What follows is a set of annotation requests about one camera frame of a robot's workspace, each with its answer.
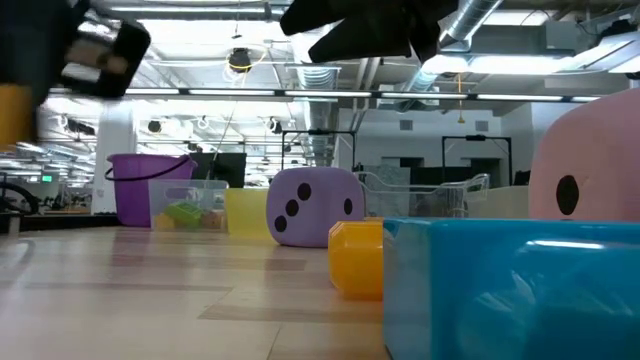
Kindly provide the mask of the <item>black background monitor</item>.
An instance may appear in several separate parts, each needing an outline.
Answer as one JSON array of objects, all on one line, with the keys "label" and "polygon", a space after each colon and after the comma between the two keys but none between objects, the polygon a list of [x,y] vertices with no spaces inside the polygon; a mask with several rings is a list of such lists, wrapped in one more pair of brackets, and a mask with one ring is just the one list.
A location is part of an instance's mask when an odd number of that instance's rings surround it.
[{"label": "black background monitor", "polygon": [[245,185],[246,153],[191,153],[197,164],[192,178],[226,181],[230,188]]}]

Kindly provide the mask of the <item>black aluminium frame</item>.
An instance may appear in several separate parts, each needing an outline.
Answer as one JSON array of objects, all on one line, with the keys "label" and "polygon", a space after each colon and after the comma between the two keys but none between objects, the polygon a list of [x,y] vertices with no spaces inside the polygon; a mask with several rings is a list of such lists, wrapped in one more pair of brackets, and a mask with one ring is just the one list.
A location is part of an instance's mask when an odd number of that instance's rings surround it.
[{"label": "black aluminium frame", "polygon": [[120,226],[113,214],[107,215],[20,215],[0,213],[0,235],[11,232],[68,230],[94,227]]}]

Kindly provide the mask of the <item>large blue toy block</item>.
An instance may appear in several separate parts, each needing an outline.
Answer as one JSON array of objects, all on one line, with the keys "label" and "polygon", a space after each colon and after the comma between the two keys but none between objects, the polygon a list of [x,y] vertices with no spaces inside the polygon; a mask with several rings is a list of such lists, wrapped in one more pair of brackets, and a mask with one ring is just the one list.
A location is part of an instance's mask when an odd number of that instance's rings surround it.
[{"label": "large blue toy block", "polygon": [[640,360],[640,225],[391,218],[392,360]]}]

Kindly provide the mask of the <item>small clear plastic bin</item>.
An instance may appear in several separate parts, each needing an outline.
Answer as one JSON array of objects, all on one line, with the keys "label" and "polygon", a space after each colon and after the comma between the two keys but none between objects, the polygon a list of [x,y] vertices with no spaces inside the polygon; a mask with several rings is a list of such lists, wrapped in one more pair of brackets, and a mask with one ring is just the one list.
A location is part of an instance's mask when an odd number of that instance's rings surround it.
[{"label": "small clear plastic bin", "polygon": [[[203,213],[211,210],[225,211],[225,192],[229,188],[226,181],[221,180],[151,180],[149,182],[151,228],[153,217],[164,213],[165,208],[173,203],[188,202],[199,207]],[[197,227],[186,227],[175,223],[171,231],[222,232]]]}]

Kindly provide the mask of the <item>large yellow building brick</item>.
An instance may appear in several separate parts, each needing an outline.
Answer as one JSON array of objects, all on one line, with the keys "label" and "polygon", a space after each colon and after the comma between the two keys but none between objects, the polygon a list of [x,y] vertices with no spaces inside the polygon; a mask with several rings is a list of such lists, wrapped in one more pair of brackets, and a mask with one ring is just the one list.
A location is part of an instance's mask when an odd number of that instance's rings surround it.
[{"label": "large yellow building brick", "polygon": [[383,298],[383,218],[339,221],[329,231],[329,278],[343,298]]}]

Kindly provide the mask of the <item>black background frame stand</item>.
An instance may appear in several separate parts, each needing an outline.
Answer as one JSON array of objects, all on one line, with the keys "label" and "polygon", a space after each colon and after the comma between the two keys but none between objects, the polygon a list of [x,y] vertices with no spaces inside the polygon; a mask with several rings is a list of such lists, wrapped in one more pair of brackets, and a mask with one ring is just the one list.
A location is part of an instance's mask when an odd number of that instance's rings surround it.
[{"label": "black background frame stand", "polygon": [[512,145],[512,138],[511,137],[502,137],[502,136],[485,136],[482,134],[475,134],[475,135],[465,135],[465,136],[442,136],[441,137],[441,176],[442,176],[442,180],[446,180],[446,172],[447,172],[447,165],[446,165],[446,156],[447,156],[447,149],[446,149],[446,142],[449,140],[464,140],[465,142],[484,142],[484,141],[491,141],[493,142],[495,145],[497,145],[497,141],[504,141],[507,144],[507,162],[508,162],[508,186],[513,185],[513,181],[514,181],[514,172],[513,172],[513,155],[512,155],[512,151],[513,151],[513,145]]}]

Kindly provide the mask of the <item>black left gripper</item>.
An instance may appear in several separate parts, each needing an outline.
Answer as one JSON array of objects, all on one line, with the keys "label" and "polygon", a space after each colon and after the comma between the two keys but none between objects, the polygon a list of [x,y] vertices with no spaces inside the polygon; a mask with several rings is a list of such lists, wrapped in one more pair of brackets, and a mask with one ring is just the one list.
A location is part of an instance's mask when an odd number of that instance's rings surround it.
[{"label": "black left gripper", "polygon": [[100,0],[0,0],[0,84],[44,100],[55,86],[103,99],[125,94],[151,43]]}]

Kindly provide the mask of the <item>silver ventilation duct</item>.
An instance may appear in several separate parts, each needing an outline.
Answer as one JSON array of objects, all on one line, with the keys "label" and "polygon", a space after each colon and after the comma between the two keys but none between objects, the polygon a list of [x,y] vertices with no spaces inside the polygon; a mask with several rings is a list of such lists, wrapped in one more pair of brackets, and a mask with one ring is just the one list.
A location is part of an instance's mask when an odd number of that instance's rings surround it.
[{"label": "silver ventilation duct", "polygon": [[[503,0],[459,0],[458,10],[450,16],[450,21],[441,31],[437,50],[445,53],[466,53],[470,51],[473,35]],[[437,77],[435,70],[419,70],[408,82],[405,90],[424,92],[429,90]]]},{"label": "silver ventilation duct", "polygon": [[[336,90],[339,70],[327,67],[301,67],[296,70],[302,90]],[[313,98],[303,103],[305,128],[309,131],[311,160],[316,166],[333,162],[335,131],[339,120],[337,99]]]}]

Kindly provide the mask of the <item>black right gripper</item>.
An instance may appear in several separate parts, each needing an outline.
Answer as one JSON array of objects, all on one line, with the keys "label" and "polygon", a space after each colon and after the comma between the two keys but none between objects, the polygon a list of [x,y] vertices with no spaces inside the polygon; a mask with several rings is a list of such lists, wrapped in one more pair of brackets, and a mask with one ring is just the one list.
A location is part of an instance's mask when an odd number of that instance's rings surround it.
[{"label": "black right gripper", "polygon": [[[380,0],[294,0],[282,15],[280,27],[285,35],[294,35],[359,15],[379,3]],[[413,50],[424,63],[437,53],[441,32],[439,21],[457,9],[458,0],[403,0],[406,27],[398,16],[350,17],[320,38],[308,55],[313,63],[326,63],[372,57],[410,57]]]}]

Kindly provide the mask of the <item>pink foam die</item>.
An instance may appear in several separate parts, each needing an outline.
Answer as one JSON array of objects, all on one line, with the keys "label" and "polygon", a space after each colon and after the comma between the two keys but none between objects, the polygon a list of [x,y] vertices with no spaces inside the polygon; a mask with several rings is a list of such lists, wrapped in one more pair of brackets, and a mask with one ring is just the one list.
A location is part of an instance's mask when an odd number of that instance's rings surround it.
[{"label": "pink foam die", "polygon": [[583,104],[550,125],[533,158],[529,216],[640,222],[640,88]]}]

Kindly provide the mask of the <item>light green building brick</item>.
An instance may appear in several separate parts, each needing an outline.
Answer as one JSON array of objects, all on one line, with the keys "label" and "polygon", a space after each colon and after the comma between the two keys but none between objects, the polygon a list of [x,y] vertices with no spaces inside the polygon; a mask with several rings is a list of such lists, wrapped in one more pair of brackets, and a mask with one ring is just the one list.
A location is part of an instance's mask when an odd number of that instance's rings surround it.
[{"label": "light green building brick", "polygon": [[165,208],[164,213],[176,224],[186,227],[199,226],[203,215],[203,211],[199,207],[188,202],[170,204]]}]

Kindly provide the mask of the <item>large clear plastic bin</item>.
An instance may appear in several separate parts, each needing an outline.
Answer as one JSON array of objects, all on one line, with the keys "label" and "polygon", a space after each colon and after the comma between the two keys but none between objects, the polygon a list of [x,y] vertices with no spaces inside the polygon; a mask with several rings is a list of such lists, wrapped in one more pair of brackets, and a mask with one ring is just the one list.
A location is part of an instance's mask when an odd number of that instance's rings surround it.
[{"label": "large clear plastic bin", "polygon": [[440,185],[393,185],[371,172],[357,172],[368,217],[465,218],[471,202],[486,199],[490,175]]}]

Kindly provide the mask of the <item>orange hexagonal toy block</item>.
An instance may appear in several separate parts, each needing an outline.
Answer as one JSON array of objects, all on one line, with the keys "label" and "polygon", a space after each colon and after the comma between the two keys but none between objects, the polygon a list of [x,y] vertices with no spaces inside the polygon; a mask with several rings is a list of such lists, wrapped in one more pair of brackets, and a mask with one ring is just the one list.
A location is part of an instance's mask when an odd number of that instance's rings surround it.
[{"label": "orange hexagonal toy block", "polygon": [[37,138],[36,107],[29,87],[0,84],[0,152]]}]

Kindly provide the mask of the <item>purple foam die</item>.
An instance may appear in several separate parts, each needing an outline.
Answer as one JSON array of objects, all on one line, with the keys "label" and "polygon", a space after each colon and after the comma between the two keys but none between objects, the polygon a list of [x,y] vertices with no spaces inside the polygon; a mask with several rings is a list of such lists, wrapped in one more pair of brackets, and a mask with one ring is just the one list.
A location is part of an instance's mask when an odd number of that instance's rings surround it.
[{"label": "purple foam die", "polygon": [[284,246],[325,248],[337,222],[361,221],[364,216],[360,182],[341,168],[285,169],[275,175],[267,192],[267,226]]}]

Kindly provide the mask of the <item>yellow translucent plastic bin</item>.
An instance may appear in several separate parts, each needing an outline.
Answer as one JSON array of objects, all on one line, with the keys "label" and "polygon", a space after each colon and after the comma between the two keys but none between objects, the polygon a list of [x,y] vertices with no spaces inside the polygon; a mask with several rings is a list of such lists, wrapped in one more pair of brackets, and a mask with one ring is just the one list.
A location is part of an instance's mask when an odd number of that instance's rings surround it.
[{"label": "yellow translucent plastic bin", "polygon": [[229,188],[225,192],[228,233],[232,238],[273,243],[266,219],[267,189]]}]

